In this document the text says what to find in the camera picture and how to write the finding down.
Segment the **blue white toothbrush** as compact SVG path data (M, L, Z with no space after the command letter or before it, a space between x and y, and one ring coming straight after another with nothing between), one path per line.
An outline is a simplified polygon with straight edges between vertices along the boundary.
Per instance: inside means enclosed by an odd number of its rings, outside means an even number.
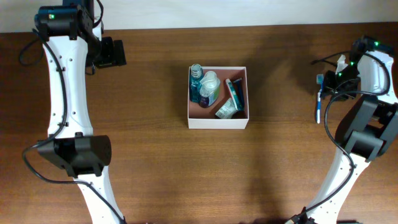
M317 84L320 86L320 89L317 93L317 104L316 104L316 111L315 111L315 121L317 124L320 124L320 112L321 112L321 95L323 92L323 81L324 81L324 74L318 74L317 75Z

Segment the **teal mouthwash bottle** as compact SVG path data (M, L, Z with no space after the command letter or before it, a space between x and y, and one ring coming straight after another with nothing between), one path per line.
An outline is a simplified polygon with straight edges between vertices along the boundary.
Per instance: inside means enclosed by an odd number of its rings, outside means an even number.
M198 103L200 100L200 81L203 79L204 73L202 66L193 64L190 68L190 101Z

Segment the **blue disposable razor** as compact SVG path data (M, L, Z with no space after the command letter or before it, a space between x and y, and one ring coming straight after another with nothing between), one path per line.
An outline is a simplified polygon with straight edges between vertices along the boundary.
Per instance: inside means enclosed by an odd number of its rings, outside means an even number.
M242 78L238 78L238 79L233 81L234 87L236 89L237 96L239 98L239 103L241 105L240 110L244 111L244 95L243 95L242 83L243 83L243 79Z

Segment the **dark blue pump bottle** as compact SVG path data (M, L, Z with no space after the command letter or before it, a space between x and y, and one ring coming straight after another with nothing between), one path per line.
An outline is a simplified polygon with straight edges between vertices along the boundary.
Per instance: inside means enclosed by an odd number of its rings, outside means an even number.
M205 73L205 76L200 80L200 102L202 108L210 107L219 96L221 81L214 71Z

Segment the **green red toothpaste tube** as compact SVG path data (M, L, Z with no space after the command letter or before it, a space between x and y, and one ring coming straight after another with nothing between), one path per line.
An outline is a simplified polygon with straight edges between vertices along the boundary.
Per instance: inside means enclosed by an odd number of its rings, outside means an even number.
M231 95L231 98L233 100L234 106L238 111L242 110L242 105L239 101L239 98L236 94L236 90L234 89L233 83L229 78L225 80L226 86L228 87L229 94Z

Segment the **green white soap packet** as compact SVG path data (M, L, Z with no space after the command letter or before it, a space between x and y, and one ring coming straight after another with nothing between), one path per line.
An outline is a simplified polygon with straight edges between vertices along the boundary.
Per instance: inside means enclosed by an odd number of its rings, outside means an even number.
M235 107L232 98L229 98L226 103L215 113L219 119L231 119L238 110Z

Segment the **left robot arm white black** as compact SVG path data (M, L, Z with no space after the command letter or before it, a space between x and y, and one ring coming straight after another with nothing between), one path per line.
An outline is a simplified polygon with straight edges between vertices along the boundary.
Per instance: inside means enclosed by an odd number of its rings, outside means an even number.
M126 64L123 42L103 37L99 1L63 1L42 6L35 15L34 34L43 44L50 75L48 137L34 148L65 170L85 199L93 223L125 223L109 179L111 141L93 133L86 101L86 69Z

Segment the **white open cardboard box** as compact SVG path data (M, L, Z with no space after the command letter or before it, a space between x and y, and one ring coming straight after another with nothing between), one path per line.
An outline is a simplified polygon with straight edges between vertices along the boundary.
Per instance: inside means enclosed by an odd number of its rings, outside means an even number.
M218 99L209 107L202 108L198 103L190 101L187 96L187 119L189 129L245 129L249 121L248 76L246 67L209 67L202 66L203 73L213 71L221 81ZM244 98L244 110L235 113L231 119L219 119L216 112L230 98L225 80L232 82L241 79L240 86Z

